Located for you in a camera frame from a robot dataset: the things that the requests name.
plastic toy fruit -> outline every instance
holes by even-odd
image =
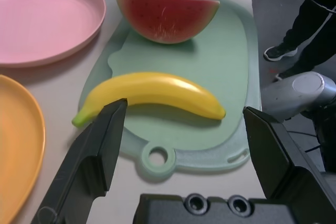
[[[167,73],[138,72],[112,77],[96,86],[72,124],[84,125],[105,105],[122,98],[127,98],[129,106],[165,104],[216,120],[223,119],[226,113],[209,91],[189,80]]]
[[[117,3],[134,30],[164,44],[196,36],[219,7],[216,0],[117,0]]]

cutting board handle hole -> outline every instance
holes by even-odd
[[[149,160],[155,166],[162,166],[167,162],[168,154],[166,150],[156,147],[149,153]]]

yellow banana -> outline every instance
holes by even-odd
[[[226,113],[209,91],[189,80],[167,73],[138,72],[112,77],[96,86],[72,124],[82,126],[105,105],[122,98],[127,98],[128,105],[165,104],[216,120]]]

black pants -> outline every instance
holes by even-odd
[[[333,9],[336,5],[336,0],[315,1],[328,9]],[[305,0],[292,29],[287,31],[283,39],[284,43],[290,47],[297,47],[321,27],[328,15],[326,10]],[[330,59],[334,54],[336,54],[336,14],[331,16],[313,41],[302,51],[296,64],[311,70],[314,66]]]

shoe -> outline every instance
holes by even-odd
[[[291,67],[290,69],[287,69],[286,71],[279,73],[275,76],[275,78],[278,81],[281,81],[285,78],[291,77],[291,76],[295,76],[296,74],[300,74],[300,73],[304,73],[304,72],[309,72],[313,70],[313,68],[309,68],[309,67],[302,67],[300,65],[294,65],[293,67]]]
[[[264,52],[264,58],[268,61],[278,61],[283,57],[292,57],[298,52],[298,48],[288,47],[285,43],[281,43],[279,46],[270,47]]]

